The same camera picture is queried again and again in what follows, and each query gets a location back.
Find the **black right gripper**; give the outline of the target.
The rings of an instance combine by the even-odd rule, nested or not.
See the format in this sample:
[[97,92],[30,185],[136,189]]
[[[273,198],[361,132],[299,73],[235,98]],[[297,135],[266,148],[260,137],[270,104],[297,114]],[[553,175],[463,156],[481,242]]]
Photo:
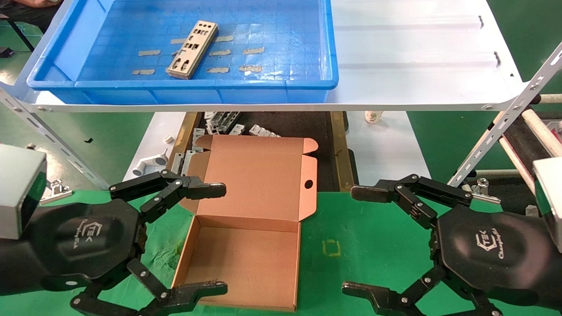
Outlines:
[[[426,316],[417,306],[441,281],[474,309],[443,316],[503,316],[488,298],[518,306],[560,308],[561,254],[540,218],[509,212],[485,213],[470,206],[472,194],[411,174],[400,180],[355,185],[357,201],[395,203],[426,230],[435,229],[436,265],[404,293],[343,282],[345,295],[367,299],[380,316]],[[438,218],[422,198],[453,208]]]

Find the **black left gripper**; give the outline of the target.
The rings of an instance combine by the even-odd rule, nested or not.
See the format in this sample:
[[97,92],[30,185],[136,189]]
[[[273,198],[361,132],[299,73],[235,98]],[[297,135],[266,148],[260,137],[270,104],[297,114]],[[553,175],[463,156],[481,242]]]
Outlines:
[[[113,200],[104,204],[39,207],[18,240],[3,238],[2,296],[86,287],[70,302],[83,315],[168,316],[193,311],[201,298],[227,293],[227,284],[218,280],[168,289],[139,260],[147,240],[144,223],[158,220],[183,199],[223,197],[225,184],[165,169],[114,184],[109,192]],[[151,194],[139,212],[127,203]],[[153,296],[147,306],[135,310],[98,298],[130,275]]]

